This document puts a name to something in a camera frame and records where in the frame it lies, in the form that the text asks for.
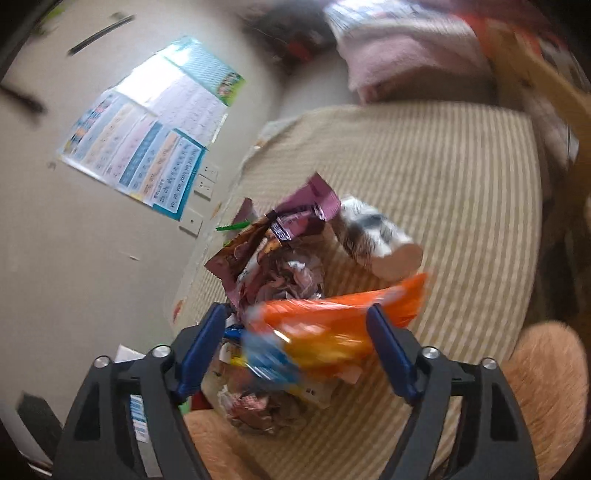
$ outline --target fluffy brown surface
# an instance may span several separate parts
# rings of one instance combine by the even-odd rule
[[[192,411],[184,421],[213,480],[270,480],[236,429],[214,410]]]
[[[540,480],[550,480],[583,433],[587,359],[577,334],[559,322],[524,330],[503,364],[530,431]]]

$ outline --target electrical outlet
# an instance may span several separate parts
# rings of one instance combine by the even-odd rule
[[[201,166],[199,167],[199,171],[197,172],[200,175],[203,175],[208,180],[212,182],[217,182],[217,175],[219,174],[220,169],[217,165],[211,163],[209,160],[203,159],[201,162]]]
[[[191,208],[185,208],[183,217],[181,218],[180,228],[197,236],[201,230],[202,223],[203,217],[201,215]]]
[[[193,186],[193,190],[195,191],[195,193],[198,193],[202,197],[205,197],[207,200],[211,200],[214,186],[215,183],[211,180],[205,178],[203,175],[197,175],[197,179],[195,179],[195,185]]]

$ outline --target metal screw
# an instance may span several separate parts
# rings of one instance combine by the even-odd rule
[[[497,367],[497,363],[495,359],[487,357],[482,359],[482,366],[488,370],[494,370]]]
[[[104,368],[107,365],[109,365],[110,362],[111,362],[111,359],[108,356],[102,355],[102,356],[96,358],[93,364],[96,368]]]
[[[432,346],[426,346],[421,353],[423,354],[423,357],[430,358],[431,360],[440,355],[439,350]]]
[[[156,358],[164,358],[165,356],[170,355],[170,347],[167,345],[160,345],[152,350],[152,355]]]

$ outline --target striped fabric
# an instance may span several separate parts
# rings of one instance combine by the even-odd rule
[[[424,247],[426,304],[410,328],[452,359],[506,359],[530,298],[541,227],[541,189],[529,119],[468,103],[410,102],[308,112],[245,165],[222,222],[242,198],[259,212],[318,171],[337,194],[375,205]],[[207,257],[221,246],[216,236]],[[318,247],[326,294],[381,288],[336,241]],[[182,325],[223,301],[199,268]],[[252,453],[280,480],[377,478],[410,409],[395,398],[376,357],[327,410],[278,438],[249,436]],[[449,453],[459,404],[447,417],[437,462]]]

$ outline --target orange plastic wrapper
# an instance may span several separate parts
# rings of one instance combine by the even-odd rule
[[[396,327],[406,327],[420,310],[427,274],[419,273],[383,290],[324,300],[273,300],[247,310],[248,330],[274,332],[301,369],[329,374],[335,365],[358,362],[374,346],[365,327],[366,312],[378,303]]]

